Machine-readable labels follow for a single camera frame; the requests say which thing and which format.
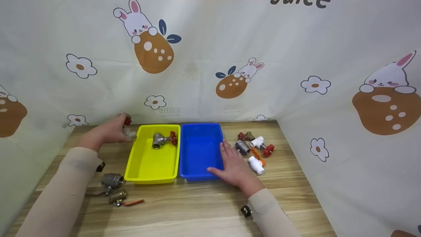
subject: blue plastic tray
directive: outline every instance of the blue plastic tray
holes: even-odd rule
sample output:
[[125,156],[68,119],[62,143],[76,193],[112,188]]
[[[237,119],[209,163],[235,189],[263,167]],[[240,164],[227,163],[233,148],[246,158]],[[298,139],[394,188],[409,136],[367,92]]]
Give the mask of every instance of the blue plastic tray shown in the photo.
[[187,181],[218,179],[206,171],[208,167],[224,169],[219,144],[219,124],[184,124],[180,136],[180,176]]

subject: fabric wall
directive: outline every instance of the fabric wall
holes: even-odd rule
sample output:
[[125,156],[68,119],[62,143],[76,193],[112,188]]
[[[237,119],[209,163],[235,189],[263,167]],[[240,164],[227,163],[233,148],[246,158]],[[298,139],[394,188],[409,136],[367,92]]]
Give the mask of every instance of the fabric wall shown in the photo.
[[134,123],[277,119],[338,236],[419,235],[420,9],[1,2],[0,233],[75,126],[126,111]]

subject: beige sleeve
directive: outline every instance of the beige sleeve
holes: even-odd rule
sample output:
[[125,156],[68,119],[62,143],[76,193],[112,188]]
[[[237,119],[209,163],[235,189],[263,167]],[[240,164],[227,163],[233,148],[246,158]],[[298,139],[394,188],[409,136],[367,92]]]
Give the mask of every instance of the beige sleeve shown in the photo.
[[248,199],[251,216],[264,237],[300,237],[294,224],[281,209],[268,189],[262,189]]
[[60,163],[25,218],[17,237],[65,237],[76,221],[88,183],[102,163],[91,149],[75,147]]

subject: cartoon rabbit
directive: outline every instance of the cartoon rabbit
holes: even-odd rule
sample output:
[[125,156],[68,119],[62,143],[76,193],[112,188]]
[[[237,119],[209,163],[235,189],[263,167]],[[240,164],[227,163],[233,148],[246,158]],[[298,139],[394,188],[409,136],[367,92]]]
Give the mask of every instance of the cartoon rabbit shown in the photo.
[[14,97],[13,95],[11,95],[9,92],[7,92],[3,86],[0,85],[0,98],[8,98],[10,101],[12,102],[16,102],[18,101],[18,99],[16,97]]
[[257,70],[263,68],[264,63],[260,62],[258,64],[254,64],[256,62],[255,58],[250,58],[248,60],[248,64],[244,67],[242,67],[238,72],[246,78],[245,82],[249,83],[251,82],[251,78],[256,74]]
[[124,23],[133,43],[140,43],[140,34],[144,31],[148,31],[150,35],[158,33],[157,28],[153,27],[148,18],[141,12],[140,5],[136,0],[129,0],[129,8],[130,12],[126,12],[122,8],[114,9],[114,16]]
[[398,61],[389,63],[375,71],[365,80],[364,85],[360,86],[360,91],[371,93],[374,91],[374,87],[392,87],[396,92],[402,94],[414,93],[416,89],[409,86],[404,68],[411,62],[415,54],[416,51],[413,51]]

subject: white plastic pipe fitting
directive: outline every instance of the white plastic pipe fitting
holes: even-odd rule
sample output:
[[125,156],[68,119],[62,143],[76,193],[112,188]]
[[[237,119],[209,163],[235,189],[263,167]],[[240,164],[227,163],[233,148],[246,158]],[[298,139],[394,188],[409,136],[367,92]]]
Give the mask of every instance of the white plastic pipe fitting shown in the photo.
[[256,137],[253,141],[250,142],[250,145],[253,146],[253,147],[255,146],[258,149],[260,149],[261,145],[264,145],[263,137],[262,136]]
[[137,137],[136,132],[132,132],[129,127],[124,127],[123,133],[124,133],[124,135],[129,136],[133,139],[135,139]]
[[262,162],[259,161],[258,159],[256,159],[256,157],[254,156],[250,156],[250,158],[248,158],[248,163],[250,164],[250,167],[256,171],[256,173],[258,175],[263,174],[264,172],[264,168],[262,166]]

